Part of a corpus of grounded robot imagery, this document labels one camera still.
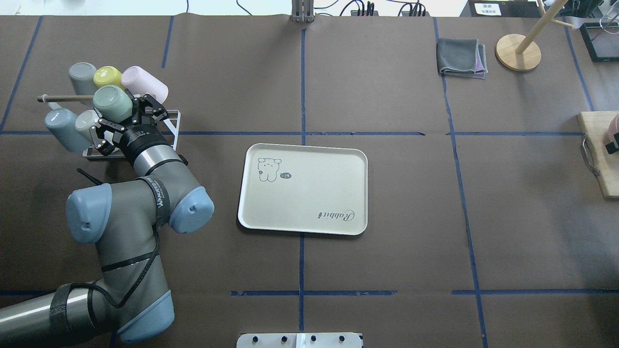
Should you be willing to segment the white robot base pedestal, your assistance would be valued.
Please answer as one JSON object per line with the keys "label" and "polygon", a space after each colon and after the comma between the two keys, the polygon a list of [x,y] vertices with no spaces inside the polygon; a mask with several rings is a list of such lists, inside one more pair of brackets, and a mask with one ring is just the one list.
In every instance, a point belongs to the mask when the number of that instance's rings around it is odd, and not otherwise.
{"label": "white robot base pedestal", "polygon": [[248,333],[242,334],[237,348],[362,348],[362,334],[322,333]]}

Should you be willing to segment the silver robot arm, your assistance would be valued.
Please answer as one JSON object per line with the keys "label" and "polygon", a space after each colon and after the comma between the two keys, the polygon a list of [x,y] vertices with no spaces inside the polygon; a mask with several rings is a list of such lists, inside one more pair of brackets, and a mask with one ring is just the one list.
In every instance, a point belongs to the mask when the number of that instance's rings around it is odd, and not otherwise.
{"label": "silver robot arm", "polygon": [[119,121],[97,107],[101,118],[90,134],[104,156],[119,148],[136,179],[79,189],[66,203],[72,236],[96,246],[102,278],[3,308],[3,348],[71,346],[110,331],[132,344],[172,324],[159,229],[197,231],[210,220],[214,203],[160,132],[167,110],[147,93],[132,97],[130,106]]}

